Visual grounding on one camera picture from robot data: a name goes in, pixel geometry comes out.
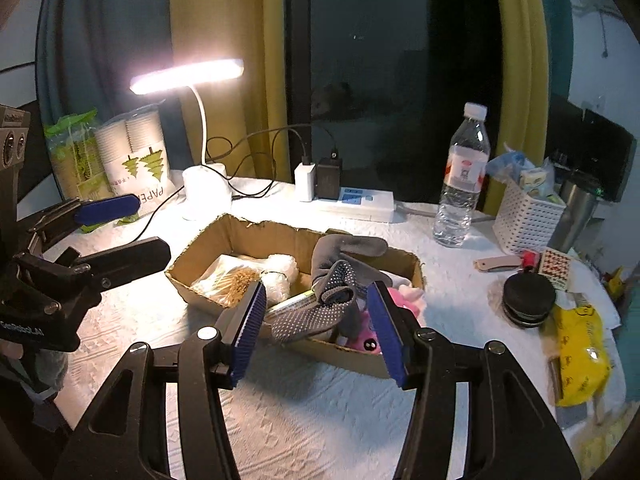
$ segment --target bottle label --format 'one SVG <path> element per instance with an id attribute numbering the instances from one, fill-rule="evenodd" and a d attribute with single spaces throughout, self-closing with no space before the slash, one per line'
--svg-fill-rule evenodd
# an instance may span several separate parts
<path id="1" fill-rule="evenodd" d="M 444 172 L 444 183 L 461 191 L 479 193 L 488 160 L 489 155 L 483 152 L 463 146 L 452 146 Z"/>

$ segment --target bottle cap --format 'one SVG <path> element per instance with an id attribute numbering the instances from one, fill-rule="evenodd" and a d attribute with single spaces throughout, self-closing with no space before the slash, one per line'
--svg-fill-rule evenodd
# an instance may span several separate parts
<path id="1" fill-rule="evenodd" d="M 477 105 L 476 103 L 466 103 L 465 117 L 475 119 L 476 121 L 484 121 L 486 119 L 486 106 Z"/>

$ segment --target camera lens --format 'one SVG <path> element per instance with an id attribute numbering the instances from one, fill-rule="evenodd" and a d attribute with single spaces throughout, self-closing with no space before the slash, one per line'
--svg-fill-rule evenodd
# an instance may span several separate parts
<path id="1" fill-rule="evenodd" d="M 20 139 L 18 139 L 18 147 L 15 150 L 15 154 L 18 156 L 18 158 L 22 158 L 22 155 L 24 154 L 24 144 L 25 144 L 24 135 L 21 135 Z"/>
<path id="2" fill-rule="evenodd" d="M 8 166 L 11 163 L 11 159 L 14 158 L 14 133 L 9 132 L 4 141 L 4 165 Z"/>

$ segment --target bolt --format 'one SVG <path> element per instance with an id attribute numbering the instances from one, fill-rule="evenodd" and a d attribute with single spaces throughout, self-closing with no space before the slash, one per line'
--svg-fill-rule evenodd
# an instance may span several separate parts
<path id="1" fill-rule="evenodd" d="M 83 274 L 84 272 L 89 272 L 91 270 L 91 265 L 89 264 L 80 264 L 77 267 L 74 267 L 74 272 L 76 274 Z"/>
<path id="2" fill-rule="evenodd" d="M 215 338 L 218 335 L 218 330 L 213 328 L 212 326 L 205 326 L 198 330 L 198 337 L 203 341 L 207 341 L 209 339 Z"/>
<path id="3" fill-rule="evenodd" d="M 133 343 L 133 345 L 129 347 L 129 352 L 139 352 L 140 350 L 144 350 L 146 347 L 146 343 Z"/>
<path id="4" fill-rule="evenodd" d="M 504 354 L 505 350 L 507 349 L 504 343 L 501 343 L 500 341 L 489 341 L 489 345 L 487 348 L 489 349 L 489 352 L 498 355 Z"/>
<path id="5" fill-rule="evenodd" d="M 47 316 L 51 316 L 51 314 L 55 314 L 59 310 L 60 310 L 60 306 L 57 303 L 49 303 L 44 308 L 44 313 L 47 314 Z"/>
<path id="6" fill-rule="evenodd" d="M 433 341 L 434 339 L 436 339 L 436 331 L 431 330 L 430 328 L 421 329 L 418 330 L 417 336 L 423 341 Z"/>

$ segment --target yellow curtain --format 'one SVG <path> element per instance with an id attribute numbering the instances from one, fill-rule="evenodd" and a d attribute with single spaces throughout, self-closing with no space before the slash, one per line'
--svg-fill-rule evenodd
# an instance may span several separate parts
<path id="1" fill-rule="evenodd" d="M 502 22 L 502 107 L 497 155 L 507 144 L 535 164 L 545 154 L 548 49 L 542 0 L 498 0 Z M 504 185 L 492 180 L 484 212 L 496 214 Z"/>
<path id="2" fill-rule="evenodd" d="M 209 139 L 236 143 L 247 133 L 287 123 L 284 77 L 283 0 L 170 0 L 176 65 L 208 59 L 239 58 L 244 74 L 237 80 L 198 86 L 206 110 Z M 182 114 L 195 162 L 200 160 L 202 125 L 194 95 L 180 94 Z M 271 177 L 269 153 L 274 134 L 253 136 L 220 162 L 238 175 Z M 207 143 L 211 156 L 226 152 L 228 142 Z M 287 134 L 274 146 L 277 179 L 290 181 Z"/>

